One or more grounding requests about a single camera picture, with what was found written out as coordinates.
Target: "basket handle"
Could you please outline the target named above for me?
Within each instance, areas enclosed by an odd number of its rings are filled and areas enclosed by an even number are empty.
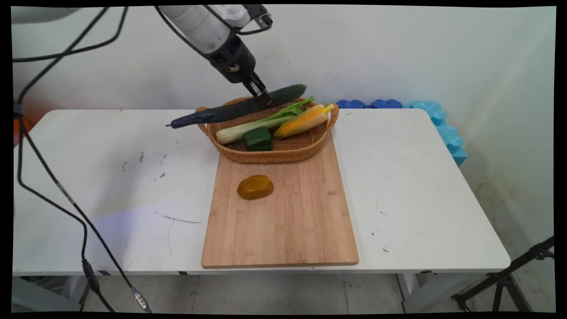
[[[335,108],[331,111],[331,119],[329,121],[329,124],[327,124],[327,132],[329,132],[333,126],[335,126],[335,122],[338,119],[338,105],[336,103],[333,103],[335,105]]]
[[[201,112],[201,111],[205,111],[207,108],[204,106],[199,107],[198,109],[195,110],[195,113],[197,112]],[[209,136],[209,130],[207,129],[207,127],[204,124],[197,124],[197,126],[201,129],[201,131],[203,131],[203,133],[207,136]]]

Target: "wicker basket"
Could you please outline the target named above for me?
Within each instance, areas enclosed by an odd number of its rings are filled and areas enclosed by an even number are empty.
[[[230,102],[225,103],[223,106],[238,103],[249,98],[251,97],[234,99]],[[244,148],[244,141],[242,140],[226,145],[221,145],[217,141],[216,133],[224,128],[263,119],[264,117],[274,114],[277,111],[289,105],[292,105],[293,103],[303,100],[305,99],[298,98],[290,103],[273,107],[265,111],[242,116],[234,120],[224,121],[220,123],[211,123],[207,124],[206,127],[204,124],[199,124],[198,126],[203,131],[203,133],[209,137],[211,142],[213,142],[213,144],[218,148],[219,152],[233,161],[243,163],[281,163],[301,161],[315,154],[321,147],[321,144],[323,142],[323,139],[327,135],[327,132],[329,132],[331,128],[333,128],[333,125],[338,118],[338,105],[335,104],[335,109],[331,111],[331,119],[326,123],[318,125],[317,127],[314,127],[303,133],[292,135],[290,137],[274,138],[273,149],[270,151],[246,152]],[[304,106],[309,108],[315,105],[317,104],[311,101]],[[200,112],[203,110],[206,110],[206,107],[200,107],[195,111]]]

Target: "tiled floor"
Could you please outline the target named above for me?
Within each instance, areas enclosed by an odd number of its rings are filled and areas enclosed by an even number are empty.
[[[100,276],[103,295],[118,312],[142,312],[119,276]],[[395,275],[205,275],[129,276],[155,313],[363,314],[403,313]],[[467,304],[490,311],[488,289]],[[502,311],[515,311],[507,293]],[[107,311],[89,293],[83,311]],[[458,312],[450,299],[428,312]]]

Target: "cucumber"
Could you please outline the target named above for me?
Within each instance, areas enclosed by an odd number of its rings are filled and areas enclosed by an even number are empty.
[[[272,107],[289,103],[303,95],[307,86],[295,84],[270,93]],[[180,128],[193,124],[218,123],[236,119],[244,115],[266,110],[266,106],[258,103],[255,99],[247,99],[237,104],[208,108],[205,111],[189,114],[171,121],[172,128]]]

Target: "white table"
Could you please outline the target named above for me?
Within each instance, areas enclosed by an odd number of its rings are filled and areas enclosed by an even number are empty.
[[[406,311],[415,312],[462,289],[472,280],[466,274],[510,264],[426,112],[343,109],[332,134],[360,263],[204,270],[201,250],[219,153],[196,125],[165,127],[190,112],[58,110],[31,131],[127,274],[318,271],[397,273],[408,279],[427,270],[452,273],[418,291],[411,280],[404,285],[411,293]],[[12,275],[82,275],[82,227],[18,185],[17,150]],[[28,143],[23,180],[75,212]],[[86,257],[94,270],[118,274],[90,230]]]

